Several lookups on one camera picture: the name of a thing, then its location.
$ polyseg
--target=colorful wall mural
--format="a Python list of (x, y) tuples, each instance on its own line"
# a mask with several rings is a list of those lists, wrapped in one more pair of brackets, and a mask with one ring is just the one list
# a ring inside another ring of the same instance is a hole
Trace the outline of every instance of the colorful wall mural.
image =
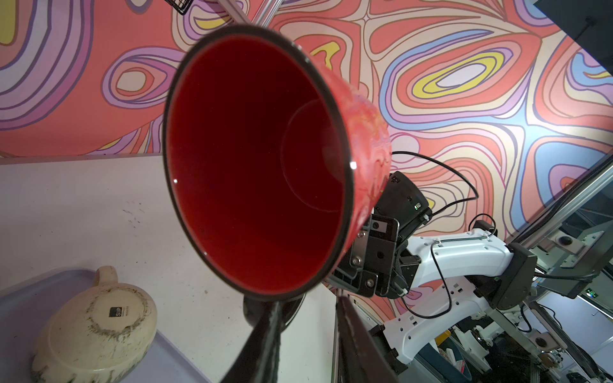
[[(237, 2), (252, 18), (261, 0)], [(203, 0), (185, 16), (163, 0), (3, 0), (0, 15), (2, 157), (159, 153), (175, 68), (230, 22)], [(613, 145), (613, 77), (529, 0), (286, 0), (270, 28), (372, 100), (394, 150), (435, 157), (476, 185), (481, 198), (437, 216), (426, 235), (485, 212), (508, 237)], [(393, 168), (432, 207), (469, 193), (419, 158), (394, 156)], [(404, 311), (369, 302), (380, 320)]]

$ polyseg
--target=metal frame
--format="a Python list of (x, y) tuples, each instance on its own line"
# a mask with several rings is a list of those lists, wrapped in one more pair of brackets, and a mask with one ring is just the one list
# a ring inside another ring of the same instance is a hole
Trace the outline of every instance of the metal frame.
[[(337, 302), (335, 306), (338, 306), (338, 299), (342, 297), (343, 290), (337, 289)], [(338, 383), (338, 349), (339, 349), (339, 334), (338, 334), (338, 316), (334, 316), (334, 343), (332, 345), (332, 380), (331, 383)]]
[(581, 349), (577, 344), (575, 344), (572, 339), (562, 330), (561, 327), (557, 324), (555, 319), (547, 312), (547, 310), (538, 305), (534, 298), (529, 300), (528, 307), (530, 311), (536, 316), (539, 322), (547, 329), (549, 334), (553, 337), (553, 339), (561, 345), (562, 348), (566, 350), (566, 352), (573, 358), (573, 360), (581, 367), (581, 369), (589, 376), (590, 378), (599, 377), (601, 375), (600, 371), (594, 370), (592, 368), (593, 360), (591, 356), (588, 355), (583, 349)]
[[(562, 264), (567, 265), (567, 267), (555, 267), (550, 274), (570, 277), (600, 272), (613, 256), (612, 223), (607, 222), (603, 225), (607, 226), (604, 228), (604, 233), (589, 235), (583, 250), (577, 256), (572, 256), (570, 262), (563, 263), (562, 261)], [(571, 299), (580, 294), (588, 284), (589, 282), (564, 279), (545, 279), (539, 282), (539, 286)]]
[[(613, 181), (613, 164), (609, 165), (606, 170), (600, 173), (591, 182), (585, 185), (583, 190), (579, 191), (570, 201), (566, 203), (542, 228), (537, 230), (533, 235), (526, 238), (522, 242), (522, 245), (531, 249), (535, 247), (543, 238), (549, 236), (553, 231), (562, 225), (562, 223), (570, 217), (576, 210), (589, 201), (600, 190)], [(539, 219), (548, 213), (549, 209), (544, 211)]]
[(266, 0), (257, 10), (252, 22), (247, 15), (245, 15), (243, 10), (239, 8), (235, 0), (217, 0), (217, 2), (226, 10), (235, 23), (255, 24), (263, 27), (267, 27), (268, 24), (270, 24), (276, 11), (283, 4), (283, 0)]
[(528, 339), (517, 327), (511, 323), (511, 321), (504, 316), (503, 313), (496, 309), (488, 309), (485, 313), (492, 318), (502, 329), (513, 339), (515, 339), (520, 346), (522, 346), (530, 355), (538, 360), (541, 351), (535, 346), (530, 339)]
[(228, 15), (237, 24), (251, 24), (251, 20), (245, 15), (243, 10), (238, 7), (234, 0), (217, 0), (217, 2), (226, 10)]

